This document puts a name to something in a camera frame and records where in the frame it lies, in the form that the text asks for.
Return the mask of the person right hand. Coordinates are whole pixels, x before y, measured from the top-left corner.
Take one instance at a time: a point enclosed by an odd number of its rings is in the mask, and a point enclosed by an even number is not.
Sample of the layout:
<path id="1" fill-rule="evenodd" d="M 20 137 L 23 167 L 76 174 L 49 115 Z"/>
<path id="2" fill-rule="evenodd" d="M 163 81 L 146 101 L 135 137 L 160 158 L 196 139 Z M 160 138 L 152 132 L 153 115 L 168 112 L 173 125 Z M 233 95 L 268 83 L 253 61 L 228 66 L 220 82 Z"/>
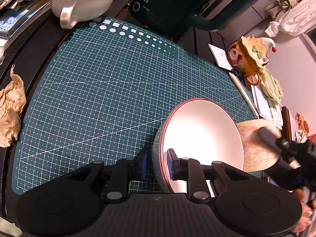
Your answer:
<path id="1" fill-rule="evenodd" d="M 312 201 L 310 208 L 305 202 L 305 193 L 302 189 L 296 189 L 292 192 L 292 194 L 300 201 L 302 205 L 302 215 L 300 217 L 299 222 L 297 223 L 294 232 L 300 233 L 306 229 L 308 226 L 312 226 L 309 236 L 315 236 L 315 221 L 311 221 L 310 216 L 312 216 L 312 210 L 315 209 L 315 199 Z"/>

